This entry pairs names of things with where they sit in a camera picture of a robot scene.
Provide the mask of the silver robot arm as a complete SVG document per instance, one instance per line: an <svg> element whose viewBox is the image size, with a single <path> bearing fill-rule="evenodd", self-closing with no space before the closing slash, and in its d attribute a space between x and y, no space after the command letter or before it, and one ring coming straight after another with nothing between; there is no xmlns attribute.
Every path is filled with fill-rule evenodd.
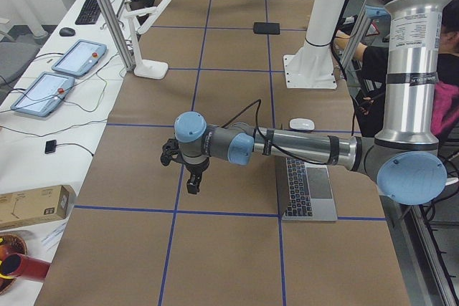
<svg viewBox="0 0 459 306"><path fill-rule="evenodd" d="M161 163L183 164L189 193L198 193L210 158L246 165L253 153L362 173L385 196L424 204L444 189L447 171L431 133L441 15L451 0L368 0L391 17L383 128L373 138L349 139L228 123L208 124L196 112L180 114Z"/></svg>

